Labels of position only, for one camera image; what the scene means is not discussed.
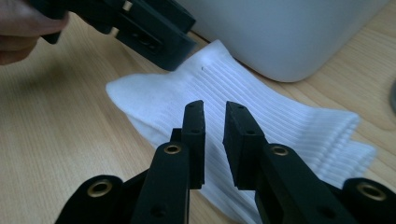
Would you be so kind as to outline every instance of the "finger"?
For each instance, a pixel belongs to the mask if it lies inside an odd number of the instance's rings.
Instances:
[[[18,51],[35,45],[38,36],[6,36],[0,35],[0,51]]]
[[[34,48],[35,45],[18,51],[0,51],[0,65],[19,62],[27,58]]]
[[[61,31],[68,22],[52,20],[22,0],[0,1],[0,34],[18,36],[40,36]]]

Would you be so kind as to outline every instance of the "wooden table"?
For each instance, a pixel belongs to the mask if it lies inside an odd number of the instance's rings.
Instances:
[[[206,42],[194,37],[199,48]],[[59,44],[38,43],[20,63],[0,67],[0,223],[52,223],[85,180],[129,179],[147,169],[154,150],[106,95],[107,82],[132,73],[164,73],[115,38],[72,17]],[[301,103],[361,115],[355,140],[378,155],[366,176],[396,191],[396,0],[312,77],[278,83]],[[198,192],[191,223],[230,223]]]

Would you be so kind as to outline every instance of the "black plastic part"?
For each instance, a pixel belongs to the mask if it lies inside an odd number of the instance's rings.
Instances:
[[[263,178],[259,179],[256,202],[263,204],[259,207],[262,217],[283,223],[356,223],[291,148],[280,144],[265,145],[260,165]],[[269,204],[277,204],[282,211],[277,215],[281,217],[267,212],[274,210]]]
[[[66,203],[56,223],[112,223],[121,189],[122,181],[113,175],[99,175],[87,180]]]
[[[119,41],[165,70],[175,70],[195,46],[187,36],[195,20],[172,0],[134,0],[128,11],[123,9],[123,0],[30,1],[53,19],[72,11],[103,34],[118,29]],[[59,34],[43,38],[53,44]]]
[[[204,102],[192,102],[184,111],[181,142],[190,150],[190,189],[200,189],[205,183]]]
[[[259,153],[267,144],[259,124],[243,105],[227,102],[223,145],[239,189],[256,189]]]
[[[359,223],[396,223],[396,194],[373,180],[348,179],[340,200]]]
[[[157,148],[131,223],[188,222],[189,152],[179,142]]]
[[[264,223],[356,223],[294,150],[267,143],[243,105],[227,102],[223,143],[235,185],[256,190]]]

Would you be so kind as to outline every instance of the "screw hole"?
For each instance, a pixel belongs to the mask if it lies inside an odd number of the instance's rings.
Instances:
[[[330,207],[320,206],[317,209],[318,209],[318,212],[320,212],[326,218],[335,219],[335,217],[336,217],[334,210],[332,210]]]
[[[157,203],[152,206],[150,213],[154,217],[164,217],[166,216],[166,207],[165,203]]]

